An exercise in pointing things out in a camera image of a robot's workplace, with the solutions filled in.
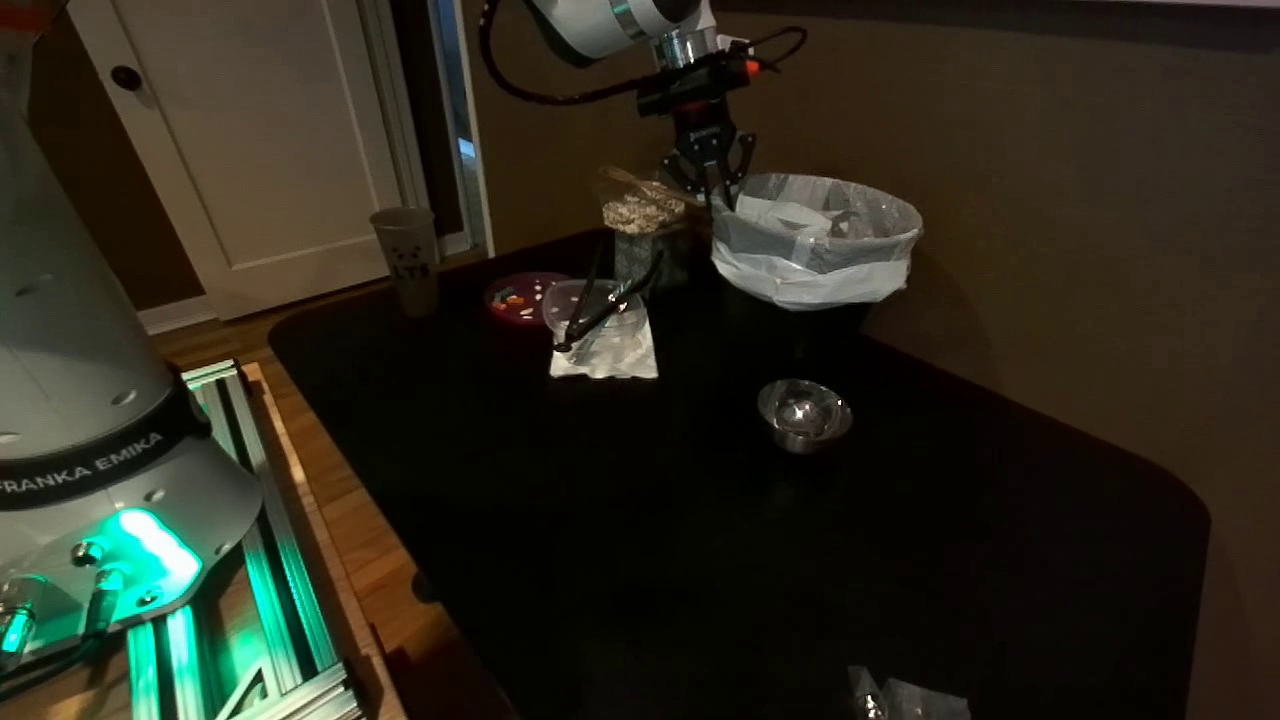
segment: plastic bag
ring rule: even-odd
[[[832,178],[746,178],[716,209],[716,273],[746,298],[805,314],[878,305],[911,273],[922,218],[869,183]]]

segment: white door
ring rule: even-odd
[[[405,193],[361,4],[76,0],[71,20],[218,318],[387,273],[366,214]]]

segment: floor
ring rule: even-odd
[[[483,678],[465,636],[439,605],[410,597],[415,563],[399,547],[390,526],[381,515],[361,477],[343,465],[309,402],[296,391],[280,361],[272,357],[269,333],[286,314],[343,302],[325,298],[269,318],[249,318],[232,323],[197,323],[157,335],[157,353],[177,364],[239,361],[261,364],[286,440],[303,465],[303,477],[318,501],[335,554],[348,569],[357,602],[387,658],[399,700],[410,720],[510,720],[504,695]]]

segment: red plate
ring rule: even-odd
[[[551,281],[564,281],[564,276],[558,273],[501,276],[486,288],[483,305],[496,321],[540,329],[543,323],[540,305]]]

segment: cable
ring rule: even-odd
[[[800,47],[808,46],[808,28],[783,25],[777,32],[751,37],[751,47],[777,46],[783,37],[791,37],[791,46],[783,52],[777,52],[777,58],[757,52],[760,69],[778,72],[783,59],[800,58]]]
[[[575,93],[575,97],[548,97],[548,93],[521,88],[508,72],[496,69],[496,58],[490,58],[496,10],[501,10],[501,0],[486,0],[486,4],[479,10],[479,59],[483,59],[486,77],[490,77],[504,93],[510,93],[510,97],[521,97],[521,99],[529,99],[529,105],[598,105],[598,99],[636,93],[636,88],[643,86],[643,77],[631,77],[631,80],[605,86],[605,88]]]

